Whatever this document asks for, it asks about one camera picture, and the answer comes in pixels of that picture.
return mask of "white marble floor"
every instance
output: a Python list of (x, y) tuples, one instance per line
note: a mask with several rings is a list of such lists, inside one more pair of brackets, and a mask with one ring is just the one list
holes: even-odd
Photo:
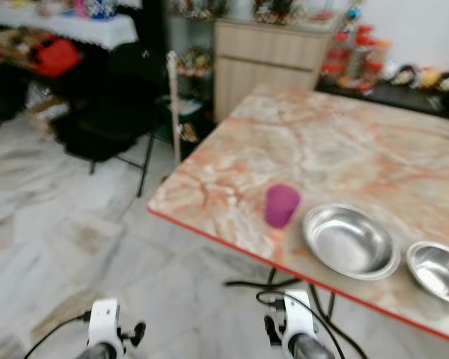
[[(141, 152), (137, 146), (128, 156)], [(124, 328), (147, 323), (128, 358), (283, 357), (269, 347), (255, 291), (221, 286), (236, 277), (263, 280), (268, 268), (147, 212), (147, 198), (172, 170), (171, 148), (158, 142), (136, 199), (135, 168), (111, 160), (88, 176), (87, 163), (40, 142), (25, 118), (2, 127), (0, 359), (22, 358), (56, 324), (106, 296), (119, 299)], [(449, 359), (448, 342), (357, 304), (339, 299), (335, 315), (370, 358)], [(74, 358), (86, 330), (68, 325), (33, 358)]]

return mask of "stainless steel bowl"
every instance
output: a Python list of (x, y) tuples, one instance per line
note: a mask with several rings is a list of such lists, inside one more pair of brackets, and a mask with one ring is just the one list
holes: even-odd
[(408, 248), (406, 256), (409, 270), (419, 284), (449, 302), (449, 247), (417, 242)]
[(354, 207), (318, 206), (308, 213), (304, 232), (314, 255), (348, 277), (383, 279), (399, 265), (400, 252), (388, 233)]

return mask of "wooden cabinet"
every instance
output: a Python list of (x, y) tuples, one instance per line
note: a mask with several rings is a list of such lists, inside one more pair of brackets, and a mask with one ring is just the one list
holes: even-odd
[(215, 120), (220, 122), (259, 84), (312, 90), (332, 33), (271, 25), (216, 23)]

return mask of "blue vase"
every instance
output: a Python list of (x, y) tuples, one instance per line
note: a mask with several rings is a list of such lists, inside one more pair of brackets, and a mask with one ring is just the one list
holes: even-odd
[(85, 0), (85, 7), (92, 19), (110, 19), (116, 15), (117, 0)]

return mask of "marble tabletop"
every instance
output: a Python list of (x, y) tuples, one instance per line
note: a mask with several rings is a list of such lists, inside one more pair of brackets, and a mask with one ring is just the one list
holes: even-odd
[[(300, 190), (292, 223), (264, 222), (265, 193)], [(392, 276), (344, 277), (311, 254), (302, 220), (348, 203), (400, 246)], [(404, 261), (419, 240), (449, 245), (449, 121), (323, 93), (258, 87), (179, 166), (148, 209), (296, 277), (449, 340), (449, 304), (413, 281)]]

